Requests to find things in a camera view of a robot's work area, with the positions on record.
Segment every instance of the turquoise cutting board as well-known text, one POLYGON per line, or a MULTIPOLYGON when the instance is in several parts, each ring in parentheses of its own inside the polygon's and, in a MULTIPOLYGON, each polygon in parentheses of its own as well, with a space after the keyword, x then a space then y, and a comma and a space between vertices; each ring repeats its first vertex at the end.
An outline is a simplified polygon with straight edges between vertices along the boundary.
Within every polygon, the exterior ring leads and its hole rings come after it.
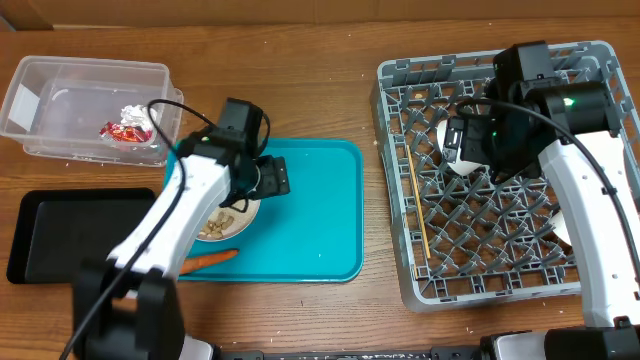
MULTIPOLYGON (((189 257, 239 249, 236 257, 180 280, 346 282, 364 261, 362 153, 344 140, 270 139, 265 155, 283 156, 291 192, 262 200, 240 234, 196 240, 189 257)), ((169 157, 165 184, 175 158, 169 157)))

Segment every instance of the red wrapper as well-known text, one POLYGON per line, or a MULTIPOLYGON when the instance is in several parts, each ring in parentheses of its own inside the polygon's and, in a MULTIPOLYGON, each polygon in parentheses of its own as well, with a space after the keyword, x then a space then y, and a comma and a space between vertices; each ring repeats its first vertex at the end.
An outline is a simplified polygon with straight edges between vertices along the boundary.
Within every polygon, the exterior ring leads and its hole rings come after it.
POLYGON ((126 126, 112 122, 108 122, 100 130, 100 136, 103 138, 119 142, 143 143, 149 141, 151 135, 151 131, 144 131, 139 126, 126 126))

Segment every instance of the wooden stick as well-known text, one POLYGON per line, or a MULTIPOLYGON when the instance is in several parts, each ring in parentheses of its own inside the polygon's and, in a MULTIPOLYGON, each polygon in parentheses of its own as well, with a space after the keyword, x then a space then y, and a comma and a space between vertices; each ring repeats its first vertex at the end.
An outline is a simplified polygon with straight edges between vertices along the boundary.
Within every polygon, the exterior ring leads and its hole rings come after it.
POLYGON ((422 216, 422 203, 420 201, 420 193, 418 192, 418 178, 416 178, 416 171, 413 169, 413 160, 411 159, 411 149, 409 145, 404 145, 407 150, 407 159, 409 159, 409 170, 411 171, 411 184, 413 184, 413 195, 416 198, 416 207, 418 208, 418 223, 420 224, 420 231, 422 231, 422 242, 427 252, 427 259, 431 258, 431 250, 429 250, 429 242, 427 241, 427 232, 424 229, 424 217, 422 216))
POLYGON ((238 250, 227 250, 215 254, 202 255, 191 259, 186 259, 182 268, 180 269, 180 275, 188 274, 196 270, 200 270, 215 264, 219 264, 223 261, 227 261, 238 254, 238 250))

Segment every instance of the brown wall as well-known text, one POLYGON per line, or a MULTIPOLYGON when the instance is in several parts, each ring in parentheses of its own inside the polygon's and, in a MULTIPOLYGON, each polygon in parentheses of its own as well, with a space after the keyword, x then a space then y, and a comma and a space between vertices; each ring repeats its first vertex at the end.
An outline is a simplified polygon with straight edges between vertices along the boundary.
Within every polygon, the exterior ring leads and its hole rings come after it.
POLYGON ((637 16, 640 0, 0 0, 18 30, 637 16))

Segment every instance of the black tray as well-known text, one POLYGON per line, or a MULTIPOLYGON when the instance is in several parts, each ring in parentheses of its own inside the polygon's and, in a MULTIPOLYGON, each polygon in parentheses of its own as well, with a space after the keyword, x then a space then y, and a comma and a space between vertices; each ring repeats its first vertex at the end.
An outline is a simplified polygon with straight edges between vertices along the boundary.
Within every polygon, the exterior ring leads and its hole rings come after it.
POLYGON ((20 203, 7 279, 14 284, 71 282, 84 258, 106 259, 154 201, 147 188, 27 193, 20 203))

